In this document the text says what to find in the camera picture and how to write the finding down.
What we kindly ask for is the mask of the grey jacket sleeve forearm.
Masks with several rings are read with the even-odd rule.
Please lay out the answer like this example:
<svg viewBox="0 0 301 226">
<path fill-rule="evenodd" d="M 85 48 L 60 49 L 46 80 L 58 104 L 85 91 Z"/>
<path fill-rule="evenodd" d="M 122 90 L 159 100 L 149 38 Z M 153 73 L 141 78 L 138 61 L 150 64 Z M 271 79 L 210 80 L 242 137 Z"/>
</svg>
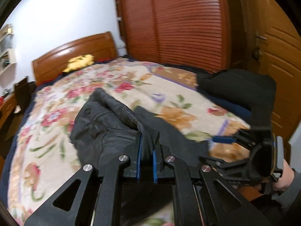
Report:
<svg viewBox="0 0 301 226">
<path fill-rule="evenodd" d="M 294 179 L 285 191 L 274 191 L 251 201 L 271 225 L 300 225 L 300 173 L 295 169 Z"/>
</svg>

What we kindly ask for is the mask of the person's right hand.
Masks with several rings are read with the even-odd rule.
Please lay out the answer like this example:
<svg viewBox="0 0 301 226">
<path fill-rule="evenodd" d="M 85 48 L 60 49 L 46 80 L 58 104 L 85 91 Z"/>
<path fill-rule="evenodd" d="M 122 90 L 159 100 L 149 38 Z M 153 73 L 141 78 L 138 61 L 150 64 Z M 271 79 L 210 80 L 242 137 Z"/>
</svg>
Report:
<svg viewBox="0 0 301 226">
<path fill-rule="evenodd" d="M 289 166 L 286 160 L 283 163 L 283 174 L 278 182 L 272 183 L 274 191 L 285 191 L 289 188 L 294 179 L 294 171 Z"/>
</svg>

